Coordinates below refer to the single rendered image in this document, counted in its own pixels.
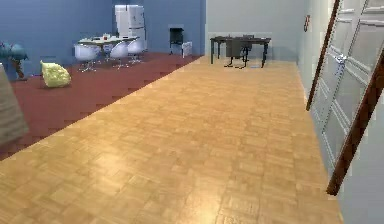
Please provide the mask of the white box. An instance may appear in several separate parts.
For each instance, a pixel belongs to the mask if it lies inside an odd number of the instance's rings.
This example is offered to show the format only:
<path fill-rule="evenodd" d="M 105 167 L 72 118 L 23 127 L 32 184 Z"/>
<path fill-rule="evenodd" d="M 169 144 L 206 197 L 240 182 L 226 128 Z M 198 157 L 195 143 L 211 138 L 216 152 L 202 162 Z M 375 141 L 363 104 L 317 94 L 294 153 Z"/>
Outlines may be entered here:
<path fill-rule="evenodd" d="M 182 57 L 185 58 L 192 54 L 193 43 L 191 41 L 182 44 Z"/>

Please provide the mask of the white panelled room door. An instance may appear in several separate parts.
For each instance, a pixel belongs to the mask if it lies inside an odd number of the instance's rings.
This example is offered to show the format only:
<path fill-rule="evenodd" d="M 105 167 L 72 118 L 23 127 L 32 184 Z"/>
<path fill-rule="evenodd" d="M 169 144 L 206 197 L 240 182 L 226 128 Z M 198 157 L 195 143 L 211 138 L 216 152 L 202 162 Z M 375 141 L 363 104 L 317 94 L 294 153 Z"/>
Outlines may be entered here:
<path fill-rule="evenodd" d="M 345 64 L 333 56 L 343 54 Z M 384 89 L 384 0 L 335 0 L 306 109 L 337 195 Z"/>

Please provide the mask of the yellow garbage bag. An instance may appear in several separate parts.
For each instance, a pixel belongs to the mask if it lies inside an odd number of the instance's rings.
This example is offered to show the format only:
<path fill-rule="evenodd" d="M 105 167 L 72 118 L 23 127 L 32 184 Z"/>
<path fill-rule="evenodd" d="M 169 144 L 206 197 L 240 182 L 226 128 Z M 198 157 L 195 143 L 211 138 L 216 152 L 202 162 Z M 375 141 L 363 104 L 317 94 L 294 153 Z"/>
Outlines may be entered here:
<path fill-rule="evenodd" d="M 69 72 L 57 63 L 40 61 L 44 83 L 49 88 L 64 87 L 71 82 Z"/>

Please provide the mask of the white round chair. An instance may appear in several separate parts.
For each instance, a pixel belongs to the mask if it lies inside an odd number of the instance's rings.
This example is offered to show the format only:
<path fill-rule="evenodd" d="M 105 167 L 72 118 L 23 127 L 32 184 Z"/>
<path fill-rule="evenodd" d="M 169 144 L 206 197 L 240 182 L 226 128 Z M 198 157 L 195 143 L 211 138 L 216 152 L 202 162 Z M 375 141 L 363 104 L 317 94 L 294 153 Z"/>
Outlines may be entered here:
<path fill-rule="evenodd" d="M 93 62 L 97 58 L 97 52 L 93 47 L 76 44 L 74 46 L 74 54 L 75 58 L 82 63 L 82 67 L 79 68 L 81 72 L 95 71 Z"/>
<path fill-rule="evenodd" d="M 132 64 L 140 63 L 140 56 L 143 54 L 145 48 L 144 48 L 144 42 L 141 40 L 134 40 L 132 41 L 128 47 L 128 55 L 131 57 L 130 62 Z"/>
<path fill-rule="evenodd" d="M 125 41 L 121 41 L 114 46 L 110 52 L 110 58 L 116 59 L 118 63 L 115 68 L 120 69 L 121 67 L 128 67 L 128 64 L 123 64 L 122 60 L 128 56 L 128 44 Z"/>

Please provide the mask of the black desk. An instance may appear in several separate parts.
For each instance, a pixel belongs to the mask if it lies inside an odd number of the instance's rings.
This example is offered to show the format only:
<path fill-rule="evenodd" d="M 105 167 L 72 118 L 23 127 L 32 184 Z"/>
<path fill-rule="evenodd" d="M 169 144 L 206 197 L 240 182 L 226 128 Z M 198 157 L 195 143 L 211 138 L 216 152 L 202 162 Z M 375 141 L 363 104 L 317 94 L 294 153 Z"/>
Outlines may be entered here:
<path fill-rule="evenodd" d="M 227 67 L 233 67 L 234 59 L 241 59 L 243 65 L 240 66 L 240 69 L 243 69 L 247 66 L 247 62 L 249 61 L 248 55 L 251 51 L 253 44 L 258 44 L 263 46 L 262 53 L 262 63 L 261 67 L 264 67 L 266 56 L 268 52 L 268 46 L 270 43 L 270 38 L 259 38 L 259 37 L 230 37 L 230 36 L 216 36 L 210 39 L 210 63 L 214 62 L 214 44 L 217 43 L 221 45 L 223 43 L 226 44 L 226 56 L 230 58 Z"/>

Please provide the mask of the white fridge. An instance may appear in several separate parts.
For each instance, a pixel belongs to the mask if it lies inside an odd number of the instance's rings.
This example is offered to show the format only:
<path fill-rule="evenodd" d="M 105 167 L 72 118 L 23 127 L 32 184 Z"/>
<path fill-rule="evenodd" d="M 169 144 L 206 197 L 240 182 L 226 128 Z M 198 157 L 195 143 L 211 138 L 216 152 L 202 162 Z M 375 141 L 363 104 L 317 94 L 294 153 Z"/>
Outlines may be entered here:
<path fill-rule="evenodd" d="M 115 19 L 120 37 L 137 36 L 147 49 L 144 7 L 140 5 L 116 5 Z"/>

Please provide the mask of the black desk chair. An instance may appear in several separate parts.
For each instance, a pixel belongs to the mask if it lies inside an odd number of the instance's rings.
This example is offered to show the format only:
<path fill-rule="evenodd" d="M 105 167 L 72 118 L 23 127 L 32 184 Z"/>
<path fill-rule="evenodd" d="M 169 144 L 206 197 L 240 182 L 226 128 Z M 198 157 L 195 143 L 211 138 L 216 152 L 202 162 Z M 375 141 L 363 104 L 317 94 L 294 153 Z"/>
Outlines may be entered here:
<path fill-rule="evenodd" d="M 242 37 L 228 37 L 226 39 L 226 56 L 230 58 L 227 67 L 233 67 L 234 59 L 241 59 L 243 62 L 243 65 L 238 66 L 238 69 L 247 66 L 248 54 L 252 49 L 251 38 L 251 35 L 243 35 Z"/>

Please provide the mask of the white dining table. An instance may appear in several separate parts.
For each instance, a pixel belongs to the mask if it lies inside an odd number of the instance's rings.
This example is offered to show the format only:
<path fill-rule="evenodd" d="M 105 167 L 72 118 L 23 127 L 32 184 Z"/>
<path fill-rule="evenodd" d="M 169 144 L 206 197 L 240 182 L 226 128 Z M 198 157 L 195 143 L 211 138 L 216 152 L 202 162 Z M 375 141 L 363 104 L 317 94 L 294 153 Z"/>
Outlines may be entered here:
<path fill-rule="evenodd" d="M 104 46 L 105 45 L 111 45 L 111 44 L 118 44 L 122 41 L 129 42 L 134 41 L 137 39 L 137 36 L 124 36 L 124 37 L 117 37 L 117 36 L 110 36 L 107 38 L 104 37 L 92 37 L 92 38 L 83 38 L 78 41 L 78 44 L 87 44 L 87 45 L 96 45 L 101 48 L 101 52 L 104 56 L 107 55 Z"/>

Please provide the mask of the grey beige furniture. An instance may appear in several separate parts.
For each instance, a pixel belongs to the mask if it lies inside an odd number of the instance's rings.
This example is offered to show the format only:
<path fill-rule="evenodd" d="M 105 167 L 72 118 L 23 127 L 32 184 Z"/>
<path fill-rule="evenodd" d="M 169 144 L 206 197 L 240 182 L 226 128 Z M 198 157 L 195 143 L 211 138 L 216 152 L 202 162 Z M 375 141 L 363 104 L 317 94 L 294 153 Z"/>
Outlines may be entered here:
<path fill-rule="evenodd" d="M 28 130 L 17 97 L 0 63 L 0 145 L 20 138 Z"/>

